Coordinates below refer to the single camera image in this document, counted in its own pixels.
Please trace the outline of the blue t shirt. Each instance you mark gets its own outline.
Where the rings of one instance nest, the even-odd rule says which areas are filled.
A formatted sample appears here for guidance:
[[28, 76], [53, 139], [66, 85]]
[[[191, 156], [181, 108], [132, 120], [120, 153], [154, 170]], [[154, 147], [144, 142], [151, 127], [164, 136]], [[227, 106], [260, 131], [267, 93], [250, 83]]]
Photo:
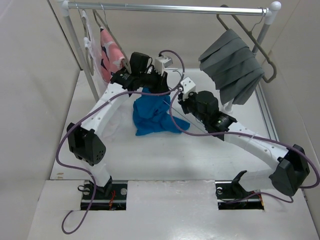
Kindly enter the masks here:
[[141, 95], [133, 103], [132, 119], [136, 127], [136, 136], [145, 136], [151, 133], [171, 132], [180, 134], [190, 128], [190, 123], [178, 117], [171, 118], [168, 113], [171, 104], [169, 95], [151, 96]]

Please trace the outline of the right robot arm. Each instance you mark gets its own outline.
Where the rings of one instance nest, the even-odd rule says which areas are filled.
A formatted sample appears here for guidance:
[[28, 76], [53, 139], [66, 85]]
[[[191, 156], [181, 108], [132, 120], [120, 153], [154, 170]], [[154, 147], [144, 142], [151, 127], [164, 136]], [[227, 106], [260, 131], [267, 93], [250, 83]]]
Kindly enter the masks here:
[[235, 145], [269, 166], [266, 178], [271, 187], [292, 197], [310, 173], [304, 149], [299, 145], [285, 146], [254, 134], [234, 117], [219, 110], [218, 99], [209, 91], [178, 93], [184, 114], [191, 114], [206, 130], [206, 136], [217, 137]]

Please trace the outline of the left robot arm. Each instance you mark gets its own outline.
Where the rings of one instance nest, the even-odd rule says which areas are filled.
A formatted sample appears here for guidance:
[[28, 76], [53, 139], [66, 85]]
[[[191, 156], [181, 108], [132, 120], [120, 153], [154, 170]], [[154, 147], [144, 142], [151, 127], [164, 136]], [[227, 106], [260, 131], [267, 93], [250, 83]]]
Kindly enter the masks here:
[[94, 192], [100, 198], [111, 194], [113, 181], [103, 160], [107, 150], [101, 138], [107, 123], [133, 91], [139, 88], [147, 88], [151, 94], [169, 91], [165, 68], [173, 64], [172, 58], [160, 54], [148, 65], [149, 58], [144, 53], [132, 53], [131, 71], [123, 67], [114, 73], [106, 91], [90, 111], [91, 116], [79, 125], [70, 123], [67, 127], [69, 150], [94, 176]]

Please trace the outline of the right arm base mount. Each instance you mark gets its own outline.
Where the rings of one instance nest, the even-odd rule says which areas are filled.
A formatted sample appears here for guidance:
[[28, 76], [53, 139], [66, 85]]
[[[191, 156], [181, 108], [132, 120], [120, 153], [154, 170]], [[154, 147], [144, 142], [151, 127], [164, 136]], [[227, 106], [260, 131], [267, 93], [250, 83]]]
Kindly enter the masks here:
[[241, 171], [232, 180], [215, 181], [215, 195], [217, 197], [218, 210], [265, 209], [260, 194], [246, 198], [255, 193], [255, 191], [246, 191], [240, 185], [240, 180], [246, 172], [246, 170]]

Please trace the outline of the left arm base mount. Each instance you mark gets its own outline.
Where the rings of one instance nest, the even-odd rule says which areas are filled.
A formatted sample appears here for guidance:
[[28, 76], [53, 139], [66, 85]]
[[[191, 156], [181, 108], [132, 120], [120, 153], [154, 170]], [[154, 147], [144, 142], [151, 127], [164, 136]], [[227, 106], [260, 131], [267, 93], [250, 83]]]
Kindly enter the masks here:
[[[94, 187], [90, 181], [79, 185], [77, 190], [81, 192], [80, 209], [86, 210], [93, 196]], [[96, 191], [91, 204], [91, 211], [125, 211], [127, 208], [128, 181], [114, 181], [110, 193], [107, 196]]]

